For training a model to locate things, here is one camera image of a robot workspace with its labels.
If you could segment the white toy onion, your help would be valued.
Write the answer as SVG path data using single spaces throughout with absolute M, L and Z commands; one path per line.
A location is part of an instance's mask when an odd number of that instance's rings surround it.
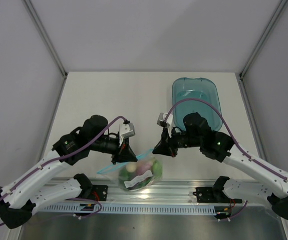
M 126 168 L 127 172 L 133 173 L 137 169 L 137 163 L 136 162 L 129 162 L 126 164 L 125 168 Z

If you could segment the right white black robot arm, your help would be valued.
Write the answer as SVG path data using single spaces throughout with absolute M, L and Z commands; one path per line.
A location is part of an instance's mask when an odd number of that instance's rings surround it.
M 161 113 L 157 123 L 163 128 L 153 154 L 176 157 L 179 149 L 199 148 L 209 159 L 234 167 L 257 183 L 241 183 L 230 177 L 219 177 L 212 189 L 218 202 L 226 199 L 254 201 L 269 206 L 288 220 L 288 172 L 281 170 L 243 148 L 231 133 L 212 130 L 207 120 L 194 112 L 184 117 L 185 131 L 173 126 L 173 115 Z

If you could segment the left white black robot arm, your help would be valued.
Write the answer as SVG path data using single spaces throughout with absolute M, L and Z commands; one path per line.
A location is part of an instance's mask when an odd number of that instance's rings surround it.
M 45 184 L 57 174 L 88 157 L 91 151 L 110 154 L 111 162 L 136 162 L 129 138 L 135 135 L 133 124 L 123 123 L 117 133 L 113 124 L 101 115 L 93 115 L 82 126 L 62 136 L 35 166 L 13 183 L 0 186 L 0 218 L 9 229 L 22 226 L 39 210 L 69 199 L 95 200 L 93 184 L 79 173 L 65 183 L 52 187 Z

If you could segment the green toy bell pepper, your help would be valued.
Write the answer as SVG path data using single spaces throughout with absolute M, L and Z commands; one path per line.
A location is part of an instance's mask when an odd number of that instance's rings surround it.
M 162 177 L 163 167 L 162 167 L 162 163 L 159 160 L 157 159 L 154 160 L 151 170 L 152 170 L 154 178 Z

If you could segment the purple toy eggplant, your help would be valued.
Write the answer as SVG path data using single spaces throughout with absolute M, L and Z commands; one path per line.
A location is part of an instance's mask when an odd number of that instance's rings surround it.
M 144 174 L 146 171 L 148 171 L 150 169 L 151 169 L 150 161 L 140 162 L 137 165 L 136 174 L 137 175 L 142 175 L 142 174 Z

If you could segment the clear zip bag blue zipper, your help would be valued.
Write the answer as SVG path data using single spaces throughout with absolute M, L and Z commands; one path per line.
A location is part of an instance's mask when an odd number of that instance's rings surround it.
M 97 174 L 113 181 L 124 191 L 141 190 L 162 179 L 162 162 L 152 152 L 153 149 L 149 149 L 137 155 L 136 162 L 111 164 L 97 171 Z

